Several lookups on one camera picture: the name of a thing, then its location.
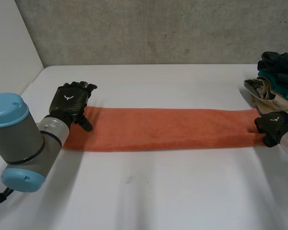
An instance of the teal shirt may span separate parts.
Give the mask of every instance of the teal shirt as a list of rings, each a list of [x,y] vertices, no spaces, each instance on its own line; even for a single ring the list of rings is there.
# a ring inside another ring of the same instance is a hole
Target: teal shirt
[[[277,92],[277,93],[282,94],[284,96],[284,98],[286,100],[288,100],[288,88],[277,84],[275,77],[271,73],[259,71],[258,76],[265,76],[270,81],[272,90]]]

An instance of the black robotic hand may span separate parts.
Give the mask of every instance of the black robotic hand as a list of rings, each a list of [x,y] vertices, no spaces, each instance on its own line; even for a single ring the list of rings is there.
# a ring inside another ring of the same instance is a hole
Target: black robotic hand
[[[64,84],[57,89],[49,108],[49,115],[65,122],[68,127],[71,123],[79,124],[85,131],[93,130],[92,125],[84,116],[84,108],[96,85],[85,81]]]
[[[267,147],[280,143],[282,136],[288,132],[288,113],[271,112],[255,119],[259,133],[265,133],[263,141]]]

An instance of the beige cloth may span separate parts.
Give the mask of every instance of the beige cloth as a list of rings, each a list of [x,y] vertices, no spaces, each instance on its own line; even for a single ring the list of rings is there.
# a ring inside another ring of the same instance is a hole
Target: beige cloth
[[[272,91],[267,78],[261,76],[260,79],[245,80],[244,86],[252,94],[253,103],[262,114],[275,111],[285,111],[288,113],[288,100],[281,94]]]

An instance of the pile of clothes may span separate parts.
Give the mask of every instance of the pile of clothes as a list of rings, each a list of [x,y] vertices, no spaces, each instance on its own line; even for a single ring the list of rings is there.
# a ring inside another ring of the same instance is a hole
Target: pile of clothes
[[[264,52],[258,62],[258,78],[244,81],[260,114],[288,113],[288,53]]]

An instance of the white logo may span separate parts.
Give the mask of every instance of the white logo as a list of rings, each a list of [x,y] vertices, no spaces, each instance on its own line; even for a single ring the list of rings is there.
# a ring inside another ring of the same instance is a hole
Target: white logo
[[[279,120],[279,116],[277,117],[277,119],[270,119],[270,121],[278,121]]]
[[[65,96],[64,95],[64,97],[65,97],[65,99],[68,101],[69,99],[71,99],[71,98],[73,98],[73,96],[72,97],[67,97],[67,96]]]

